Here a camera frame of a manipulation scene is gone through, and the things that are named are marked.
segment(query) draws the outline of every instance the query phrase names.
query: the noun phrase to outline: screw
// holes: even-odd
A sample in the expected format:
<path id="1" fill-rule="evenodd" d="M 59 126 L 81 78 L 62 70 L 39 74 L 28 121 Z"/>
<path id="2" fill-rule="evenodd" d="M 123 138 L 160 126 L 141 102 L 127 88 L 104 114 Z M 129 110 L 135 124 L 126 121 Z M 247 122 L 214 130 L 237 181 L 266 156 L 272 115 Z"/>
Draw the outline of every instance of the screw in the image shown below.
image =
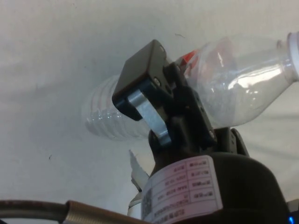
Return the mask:
<path id="1" fill-rule="evenodd" d="M 155 81 L 155 83 L 156 83 L 158 86 L 161 86 L 161 83 L 160 83 L 159 79 L 154 78 L 154 81 Z"/>
<path id="2" fill-rule="evenodd" d="M 215 138 L 214 133 L 211 130 L 209 131 L 209 133 L 210 133 L 210 136 L 214 139 Z"/>

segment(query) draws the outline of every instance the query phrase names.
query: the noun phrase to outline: bottle neck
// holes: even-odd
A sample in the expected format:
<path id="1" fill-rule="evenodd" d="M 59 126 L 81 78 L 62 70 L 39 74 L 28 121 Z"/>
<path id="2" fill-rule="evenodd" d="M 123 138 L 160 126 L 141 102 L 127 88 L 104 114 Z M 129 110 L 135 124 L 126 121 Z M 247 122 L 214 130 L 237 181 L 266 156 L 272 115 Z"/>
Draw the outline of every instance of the bottle neck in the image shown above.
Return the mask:
<path id="1" fill-rule="evenodd" d="M 277 49 L 286 80 L 292 84 L 299 80 L 299 76 L 292 62 L 290 48 L 287 42 L 278 41 Z"/>

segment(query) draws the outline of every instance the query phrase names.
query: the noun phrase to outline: cable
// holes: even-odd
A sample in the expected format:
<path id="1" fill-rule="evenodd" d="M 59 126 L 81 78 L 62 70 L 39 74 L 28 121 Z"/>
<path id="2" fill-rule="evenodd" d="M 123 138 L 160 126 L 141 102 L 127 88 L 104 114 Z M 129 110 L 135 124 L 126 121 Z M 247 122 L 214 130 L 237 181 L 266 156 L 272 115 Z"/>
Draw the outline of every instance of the cable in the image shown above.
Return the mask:
<path id="1" fill-rule="evenodd" d="M 62 223 L 67 212 L 68 207 L 58 203 L 18 200 L 0 201 L 0 218 L 47 219 Z"/>

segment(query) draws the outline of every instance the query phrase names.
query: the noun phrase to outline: clear plastic bottle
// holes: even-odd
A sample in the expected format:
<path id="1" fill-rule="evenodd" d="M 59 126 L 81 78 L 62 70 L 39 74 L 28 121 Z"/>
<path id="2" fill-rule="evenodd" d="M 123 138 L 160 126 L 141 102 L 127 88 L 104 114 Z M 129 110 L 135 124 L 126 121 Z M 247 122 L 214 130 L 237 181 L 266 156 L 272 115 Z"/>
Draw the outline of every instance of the clear plastic bottle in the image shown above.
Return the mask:
<path id="1" fill-rule="evenodd" d="M 285 42 L 237 35 L 205 45 L 185 77 L 214 128 L 237 126 L 260 115 L 298 81 L 298 34 Z"/>
<path id="2" fill-rule="evenodd" d="M 85 100 L 82 106 L 83 121 L 95 135 L 114 140 L 146 138 L 150 128 L 144 122 L 135 121 L 120 113 L 112 103 L 112 95 L 119 75 L 102 82 Z"/>
<path id="3" fill-rule="evenodd" d="M 287 40 L 237 35 L 192 52 L 185 77 L 202 101 L 213 128 L 237 126 L 261 114 L 298 81 L 299 34 Z M 104 81 L 83 106 L 87 128 L 112 139 L 147 137 L 142 121 L 122 115 L 111 97 L 119 76 Z"/>

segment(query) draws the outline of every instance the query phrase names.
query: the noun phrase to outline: white fabric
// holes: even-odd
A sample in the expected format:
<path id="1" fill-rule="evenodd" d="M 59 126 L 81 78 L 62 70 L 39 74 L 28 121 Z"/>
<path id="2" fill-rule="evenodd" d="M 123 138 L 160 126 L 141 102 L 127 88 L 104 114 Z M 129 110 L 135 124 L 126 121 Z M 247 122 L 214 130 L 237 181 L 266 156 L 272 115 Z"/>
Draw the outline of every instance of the white fabric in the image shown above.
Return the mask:
<path id="1" fill-rule="evenodd" d="M 128 150 L 150 167 L 149 146 L 86 131 L 88 93 L 152 39 L 173 60 L 226 35 L 285 39 L 299 30 L 298 8 L 297 0 L 0 0 L 0 198 L 73 199 L 126 214 L 136 195 Z M 299 197 L 298 94 L 294 84 L 239 128 L 287 200 Z"/>

